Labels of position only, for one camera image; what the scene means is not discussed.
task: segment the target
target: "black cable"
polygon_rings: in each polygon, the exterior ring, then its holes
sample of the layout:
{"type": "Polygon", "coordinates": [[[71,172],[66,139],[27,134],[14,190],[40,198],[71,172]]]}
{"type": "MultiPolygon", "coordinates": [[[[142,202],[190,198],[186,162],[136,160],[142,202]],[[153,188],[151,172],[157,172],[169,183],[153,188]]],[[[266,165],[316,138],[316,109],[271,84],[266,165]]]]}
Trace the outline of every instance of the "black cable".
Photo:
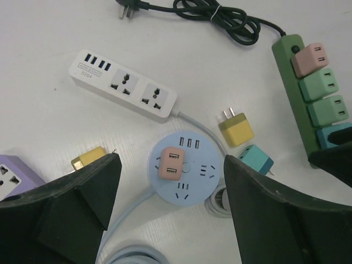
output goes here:
{"type": "Polygon", "coordinates": [[[216,0],[174,0],[173,8],[159,7],[140,0],[130,1],[134,5],[132,8],[135,10],[139,8],[145,10],[151,9],[160,12],[175,13],[184,19],[211,21],[220,28],[223,28],[234,41],[245,46],[253,45],[258,41],[261,24],[277,30],[281,36],[286,35],[274,23],[249,16],[242,9],[223,6],[218,8],[220,4],[216,0]]]}

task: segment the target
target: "table surface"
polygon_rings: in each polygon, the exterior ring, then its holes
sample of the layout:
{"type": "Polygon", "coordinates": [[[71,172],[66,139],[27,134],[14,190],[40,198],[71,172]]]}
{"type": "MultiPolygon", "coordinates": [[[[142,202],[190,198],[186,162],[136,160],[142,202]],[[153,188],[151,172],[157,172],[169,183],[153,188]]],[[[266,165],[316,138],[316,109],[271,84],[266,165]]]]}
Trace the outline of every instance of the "table surface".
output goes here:
{"type": "MultiPolygon", "coordinates": [[[[172,1],[151,3],[172,6],[172,1]]],[[[305,43],[323,42],[330,67],[352,113],[350,0],[221,0],[270,20],[305,43]]],[[[217,116],[227,107],[244,112],[251,141],[275,161],[275,180],[325,200],[352,205],[352,189],[312,169],[271,51],[276,32],[263,27],[258,43],[240,47],[210,23],[174,14],[135,13],[118,19],[114,0],[2,1],[2,153],[20,156],[47,182],[72,171],[70,161],[101,145],[123,164],[112,219],[149,185],[147,159],[182,120],[158,124],[74,85],[68,69],[88,48],[178,93],[177,107],[221,138],[217,116]]],[[[238,155],[242,147],[229,150],[238,155]]],[[[241,263],[231,219],[203,205],[178,208],[152,197],[108,242],[102,257],[132,243],[161,250],[171,263],[241,263]]]]}

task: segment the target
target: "yellow adapter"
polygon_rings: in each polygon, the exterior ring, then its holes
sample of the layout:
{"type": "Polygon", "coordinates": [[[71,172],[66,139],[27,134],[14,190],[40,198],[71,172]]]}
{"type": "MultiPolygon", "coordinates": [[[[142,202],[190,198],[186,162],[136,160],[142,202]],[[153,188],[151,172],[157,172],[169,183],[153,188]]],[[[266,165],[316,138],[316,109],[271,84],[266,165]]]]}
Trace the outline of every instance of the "yellow adapter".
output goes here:
{"type": "Polygon", "coordinates": [[[97,159],[101,158],[105,154],[105,150],[101,146],[99,146],[78,156],[77,158],[74,158],[71,161],[71,164],[75,171],[77,171],[78,169],[83,168],[84,166],[87,166],[93,161],[96,161],[97,159]]]}
{"type": "Polygon", "coordinates": [[[244,113],[235,115],[232,108],[229,108],[229,110],[231,117],[229,118],[226,111],[223,111],[227,120],[221,122],[219,128],[227,144],[230,147],[237,147],[254,138],[254,133],[244,113]]]}

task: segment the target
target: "light blue disc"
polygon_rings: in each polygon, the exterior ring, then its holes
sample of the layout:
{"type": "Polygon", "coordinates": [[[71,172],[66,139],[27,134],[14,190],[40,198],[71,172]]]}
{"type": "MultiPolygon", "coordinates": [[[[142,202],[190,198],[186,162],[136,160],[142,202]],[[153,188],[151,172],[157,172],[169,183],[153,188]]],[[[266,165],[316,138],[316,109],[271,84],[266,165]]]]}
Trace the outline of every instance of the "light blue disc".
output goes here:
{"type": "Polygon", "coordinates": [[[215,190],[221,174],[218,150],[205,136],[181,131],[164,137],[154,147],[148,161],[149,182],[166,201],[178,206],[204,202],[215,190]],[[179,181],[164,180],[158,175],[161,152],[166,147],[185,151],[184,167],[179,181]]]}

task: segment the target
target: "blue charger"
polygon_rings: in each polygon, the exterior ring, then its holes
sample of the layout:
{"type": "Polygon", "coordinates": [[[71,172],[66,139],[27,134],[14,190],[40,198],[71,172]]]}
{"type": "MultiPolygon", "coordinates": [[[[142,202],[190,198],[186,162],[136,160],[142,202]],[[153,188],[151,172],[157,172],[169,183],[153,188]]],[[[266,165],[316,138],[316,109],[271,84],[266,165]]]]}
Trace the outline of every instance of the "blue charger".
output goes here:
{"type": "Polygon", "coordinates": [[[274,165],[274,161],[256,145],[247,146],[239,159],[263,175],[266,175],[274,165]]]}
{"type": "Polygon", "coordinates": [[[321,148],[325,150],[331,147],[336,147],[337,145],[330,143],[328,141],[328,136],[335,131],[342,130],[349,127],[352,127],[352,123],[347,122],[343,124],[328,126],[326,128],[317,130],[317,136],[318,136],[321,148]]]}

